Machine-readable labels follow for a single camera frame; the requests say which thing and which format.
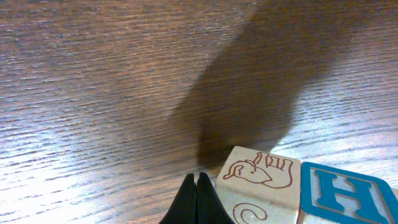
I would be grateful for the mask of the wooden block red letter side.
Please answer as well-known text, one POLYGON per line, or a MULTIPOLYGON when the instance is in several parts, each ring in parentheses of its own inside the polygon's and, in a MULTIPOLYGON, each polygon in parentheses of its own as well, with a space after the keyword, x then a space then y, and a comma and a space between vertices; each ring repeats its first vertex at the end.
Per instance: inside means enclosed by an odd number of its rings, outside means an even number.
POLYGON ((219 173, 215 190, 235 223, 297 223, 301 161, 236 146, 219 173))

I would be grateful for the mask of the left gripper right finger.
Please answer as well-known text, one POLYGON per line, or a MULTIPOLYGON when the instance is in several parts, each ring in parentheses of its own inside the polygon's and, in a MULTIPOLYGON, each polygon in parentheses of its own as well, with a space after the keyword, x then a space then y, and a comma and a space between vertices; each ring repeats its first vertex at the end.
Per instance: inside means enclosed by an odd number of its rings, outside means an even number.
POLYGON ((197 181, 197 223, 234 224, 204 172, 200 173, 197 181))

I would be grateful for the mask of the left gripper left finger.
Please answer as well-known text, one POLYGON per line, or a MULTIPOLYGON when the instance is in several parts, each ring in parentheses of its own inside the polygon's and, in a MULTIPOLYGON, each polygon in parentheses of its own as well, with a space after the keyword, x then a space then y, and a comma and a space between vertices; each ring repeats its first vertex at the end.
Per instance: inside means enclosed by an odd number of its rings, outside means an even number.
POLYGON ((197 188, 193 174, 187 174, 159 224, 196 224, 197 188))

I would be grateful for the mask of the wooden block blue H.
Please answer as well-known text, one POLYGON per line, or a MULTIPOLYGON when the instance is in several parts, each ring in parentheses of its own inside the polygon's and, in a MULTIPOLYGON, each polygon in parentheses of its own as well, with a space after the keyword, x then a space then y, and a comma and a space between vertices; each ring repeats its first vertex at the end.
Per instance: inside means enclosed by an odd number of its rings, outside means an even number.
POLYGON ((385 180, 304 162, 297 222, 397 224, 397 197, 385 180))

